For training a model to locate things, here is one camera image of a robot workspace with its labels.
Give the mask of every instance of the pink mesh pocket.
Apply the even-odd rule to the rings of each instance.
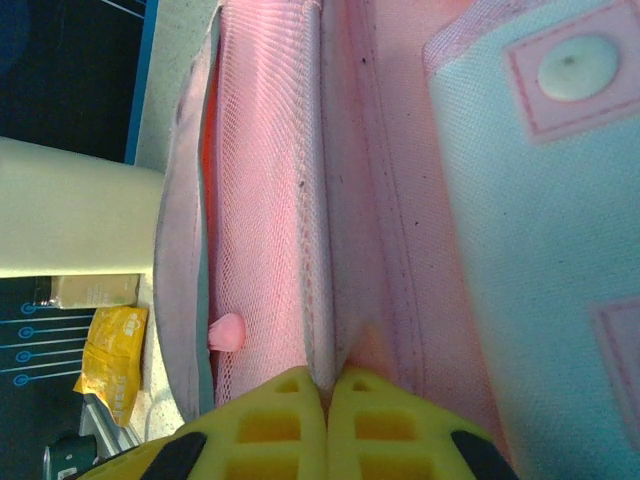
[[[319,44],[315,2],[222,11],[216,315],[245,317],[247,341],[220,356],[218,404],[297,365],[333,382]]]

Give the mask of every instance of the light blue fabric panel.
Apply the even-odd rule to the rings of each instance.
[[[533,146],[502,57],[602,3],[528,13],[429,81],[474,313],[524,478],[640,478],[589,316],[640,295],[640,117]]]

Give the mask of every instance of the round button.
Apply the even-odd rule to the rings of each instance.
[[[613,81],[618,63],[618,49],[611,40],[600,35],[579,35],[556,45],[544,57],[538,84],[554,100],[584,100]]]

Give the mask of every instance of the countertop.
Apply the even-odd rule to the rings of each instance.
[[[204,41],[216,1],[159,2],[145,92],[136,165],[165,171],[171,118],[192,58]],[[142,441],[172,434],[183,419],[171,395],[153,312],[152,275],[140,286],[141,306],[149,308],[142,354],[142,385],[131,428]]]

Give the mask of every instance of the plastic bag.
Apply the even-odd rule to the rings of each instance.
[[[148,310],[99,308],[91,322],[74,391],[93,393],[119,427],[129,424],[140,388],[140,354]]]

